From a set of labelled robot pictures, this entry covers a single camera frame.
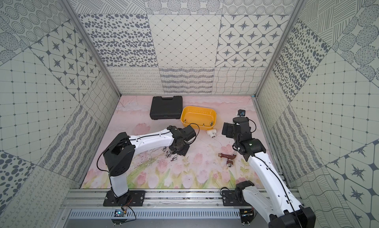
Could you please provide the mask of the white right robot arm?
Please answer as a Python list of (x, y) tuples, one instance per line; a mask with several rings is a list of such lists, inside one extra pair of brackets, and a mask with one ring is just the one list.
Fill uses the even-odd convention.
[(256, 172), (267, 196), (262, 195), (251, 181), (243, 181), (236, 185), (236, 197), (252, 206), (270, 228), (313, 228), (315, 213), (310, 207), (304, 207), (290, 192), (262, 142), (252, 137), (250, 121), (247, 117), (235, 117), (233, 123), (224, 123), (222, 135), (234, 140), (233, 149)]

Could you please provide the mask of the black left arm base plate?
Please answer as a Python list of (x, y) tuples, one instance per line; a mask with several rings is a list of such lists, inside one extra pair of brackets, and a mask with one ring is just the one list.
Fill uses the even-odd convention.
[(104, 207), (142, 207), (145, 199), (145, 190), (129, 190), (126, 194), (116, 197), (112, 190), (106, 194), (103, 202)]

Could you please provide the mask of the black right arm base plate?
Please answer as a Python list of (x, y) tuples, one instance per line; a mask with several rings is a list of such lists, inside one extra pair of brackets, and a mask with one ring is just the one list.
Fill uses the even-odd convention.
[(241, 188), (230, 190), (223, 187), (220, 189), (219, 193), (222, 197), (224, 206), (251, 206), (244, 200)]

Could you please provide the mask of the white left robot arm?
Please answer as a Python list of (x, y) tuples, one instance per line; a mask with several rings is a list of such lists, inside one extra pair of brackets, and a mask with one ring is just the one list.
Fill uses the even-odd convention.
[(185, 156), (197, 133), (191, 126), (177, 128), (168, 126), (159, 132), (145, 135), (119, 133), (102, 152), (111, 183), (111, 194), (117, 200), (127, 197), (129, 187), (126, 172), (135, 155), (167, 147), (172, 155)]

